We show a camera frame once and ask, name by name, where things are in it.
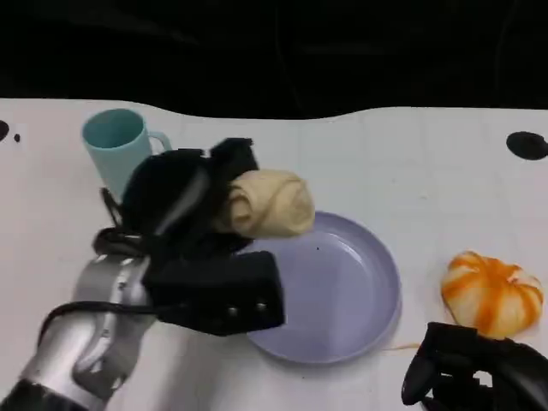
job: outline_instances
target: white tabletop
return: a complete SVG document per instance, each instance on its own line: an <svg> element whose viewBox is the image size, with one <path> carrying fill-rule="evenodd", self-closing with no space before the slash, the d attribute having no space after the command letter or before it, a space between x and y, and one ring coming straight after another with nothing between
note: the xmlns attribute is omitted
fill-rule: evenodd
<svg viewBox="0 0 548 411"><path fill-rule="evenodd" d="M505 145L515 131L548 135L548 112L389 108L314 121L218 120L124 102L0 99L0 119L12 128L0 142L0 396L32 355L43 317L70 297L94 234L110 222L80 128L114 107L137 110L175 147L253 138L262 167L294 170L319 209L376 233L402 278L402 318L386 348L419 343L428 321L450 320L439 279L465 249L516 262L548 285L548 159L521 160ZM547 321L517 339L548 355ZM408 409L400 389L413 355L378 351L338 366L297 366L245 337L156 324L109 410Z"/></svg>

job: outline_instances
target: lavender plate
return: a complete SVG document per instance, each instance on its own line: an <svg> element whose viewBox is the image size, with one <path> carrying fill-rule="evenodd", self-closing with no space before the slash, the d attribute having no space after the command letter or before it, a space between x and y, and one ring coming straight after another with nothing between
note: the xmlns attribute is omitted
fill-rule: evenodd
<svg viewBox="0 0 548 411"><path fill-rule="evenodd" d="M327 364L369 351L393 330L402 304L396 264L359 224L317 212L310 233L248 250L276 256L285 292L287 323L249 333L268 353Z"/></svg>

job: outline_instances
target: black cloth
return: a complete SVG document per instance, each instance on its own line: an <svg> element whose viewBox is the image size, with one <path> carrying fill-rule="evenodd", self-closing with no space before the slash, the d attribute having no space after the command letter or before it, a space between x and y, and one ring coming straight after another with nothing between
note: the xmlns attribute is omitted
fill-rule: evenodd
<svg viewBox="0 0 548 411"><path fill-rule="evenodd" d="M116 227L101 231L94 246L103 249L114 242L118 250L144 247L136 252L195 261L231 255L249 245L251 239L236 233L218 233L212 222L228 199L229 184L259 168L252 144L231 138L214 146L208 157L194 149L150 156L132 174L120 205L104 194Z"/></svg>
<svg viewBox="0 0 548 411"><path fill-rule="evenodd" d="M0 97L198 116L548 108L540 0L4 0Z"/></svg>

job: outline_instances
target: toy pumpkin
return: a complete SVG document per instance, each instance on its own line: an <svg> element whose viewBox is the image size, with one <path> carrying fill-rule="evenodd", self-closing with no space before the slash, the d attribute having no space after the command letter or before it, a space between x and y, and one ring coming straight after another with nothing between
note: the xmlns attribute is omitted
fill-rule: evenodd
<svg viewBox="0 0 548 411"><path fill-rule="evenodd" d="M539 319L544 298L539 280L520 266L472 251L451 261L442 296L457 324L492 338L525 330Z"/></svg>

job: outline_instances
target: black background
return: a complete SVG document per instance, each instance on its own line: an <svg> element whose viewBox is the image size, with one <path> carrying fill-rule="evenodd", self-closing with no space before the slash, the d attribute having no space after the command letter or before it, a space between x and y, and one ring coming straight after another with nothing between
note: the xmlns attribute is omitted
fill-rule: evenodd
<svg viewBox="0 0 548 411"><path fill-rule="evenodd" d="M0 97L198 116L548 108L540 0L3 0Z"/></svg>

